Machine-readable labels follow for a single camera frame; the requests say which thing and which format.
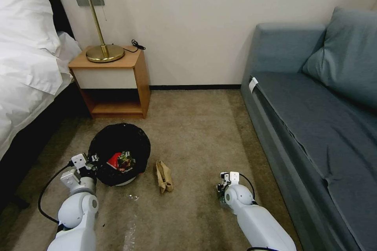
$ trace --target wooden nightstand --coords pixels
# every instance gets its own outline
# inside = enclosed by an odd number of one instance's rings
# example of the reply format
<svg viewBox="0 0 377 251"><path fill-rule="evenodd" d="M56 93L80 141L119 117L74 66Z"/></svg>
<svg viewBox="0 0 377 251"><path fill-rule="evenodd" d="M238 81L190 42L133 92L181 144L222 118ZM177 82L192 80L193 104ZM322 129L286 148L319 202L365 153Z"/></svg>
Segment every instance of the wooden nightstand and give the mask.
<svg viewBox="0 0 377 251"><path fill-rule="evenodd" d="M68 66L91 116L146 118L150 91L144 52L126 51L117 61L99 64L86 59L88 48Z"/></svg>

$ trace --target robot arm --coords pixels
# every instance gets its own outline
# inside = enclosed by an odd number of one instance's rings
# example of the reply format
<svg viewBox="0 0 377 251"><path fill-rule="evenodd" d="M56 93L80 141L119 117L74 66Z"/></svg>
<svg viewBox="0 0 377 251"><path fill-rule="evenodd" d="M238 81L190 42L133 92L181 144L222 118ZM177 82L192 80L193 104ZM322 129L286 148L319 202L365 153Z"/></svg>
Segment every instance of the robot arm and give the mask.
<svg viewBox="0 0 377 251"><path fill-rule="evenodd" d="M249 189L238 184L238 172L221 173L224 182L218 192L237 216L238 225L253 247L261 250L296 251L292 238L270 212L257 205Z"/></svg>
<svg viewBox="0 0 377 251"><path fill-rule="evenodd" d="M94 219L98 211L95 172L84 154L72 157L76 169L60 180L70 189L58 212L59 229L47 251L95 251Z"/></svg>

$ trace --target beige carpet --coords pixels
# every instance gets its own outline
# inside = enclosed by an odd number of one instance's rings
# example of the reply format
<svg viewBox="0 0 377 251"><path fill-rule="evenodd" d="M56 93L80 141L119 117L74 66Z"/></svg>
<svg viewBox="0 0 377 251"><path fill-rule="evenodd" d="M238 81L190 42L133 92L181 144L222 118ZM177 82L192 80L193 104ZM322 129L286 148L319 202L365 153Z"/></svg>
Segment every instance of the beige carpet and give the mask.
<svg viewBox="0 0 377 251"><path fill-rule="evenodd" d="M255 184L256 199L293 237L298 237L246 112L239 90L153 91L145 120L66 119L17 191L31 203L13 204L0 216L1 250L46 250L56 225L39 214L38 195L50 176L71 156L87 151L108 124L141 127L152 152L145 173L124 187L97 184L100 212L97 250L246 250L236 217L220 206L215 185L221 171L240 171ZM172 193L160 194L154 164L171 169ZM56 217L68 190L54 180L42 206Z"/></svg>

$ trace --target lamp stem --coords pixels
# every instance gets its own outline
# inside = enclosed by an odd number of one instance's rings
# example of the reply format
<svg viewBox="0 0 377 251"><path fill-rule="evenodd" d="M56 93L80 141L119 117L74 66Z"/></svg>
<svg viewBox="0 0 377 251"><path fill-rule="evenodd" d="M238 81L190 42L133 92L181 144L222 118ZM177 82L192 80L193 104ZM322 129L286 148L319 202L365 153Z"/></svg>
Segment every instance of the lamp stem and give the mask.
<svg viewBox="0 0 377 251"><path fill-rule="evenodd" d="M109 50L105 44L105 41L103 40L103 36L102 36L102 32L101 32L101 28L99 27L99 23L98 23L98 19L97 19L97 15L95 13L95 9L94 9L94 6L93 6L93 2L92 0L88 0L89 2L89 6L90 6L90 9L92 11L92 15L93 15L93 19L94 19L94 23L95 23L95 27L97 28L97 32L98 32L98 36L99 36L99 40L101 42L101 49L102 49L102 53L103 55L105 56L105 58L109 57Z"/></svg>

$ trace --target black bed frame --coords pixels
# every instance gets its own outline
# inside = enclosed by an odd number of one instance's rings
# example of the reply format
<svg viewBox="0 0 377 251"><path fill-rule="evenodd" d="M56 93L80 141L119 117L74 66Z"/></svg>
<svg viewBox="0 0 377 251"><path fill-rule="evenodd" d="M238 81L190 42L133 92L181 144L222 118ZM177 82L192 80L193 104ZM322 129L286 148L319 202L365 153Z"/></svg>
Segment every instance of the black bed frame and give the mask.
<svg viewBox="0 0 377 251"><path fill-rule="evenodd" d="M49 1L53 10L56 31L64 31L74 37L62 2ZM59 128L63 119L70 115L89 116L76 84L70 84L64 89L34 121L15 136L10 148L0 160L2 190L0 212L9 201L13 201L20 208L28 206L27 202L15 196L14 193L52 134Z"/></svg>

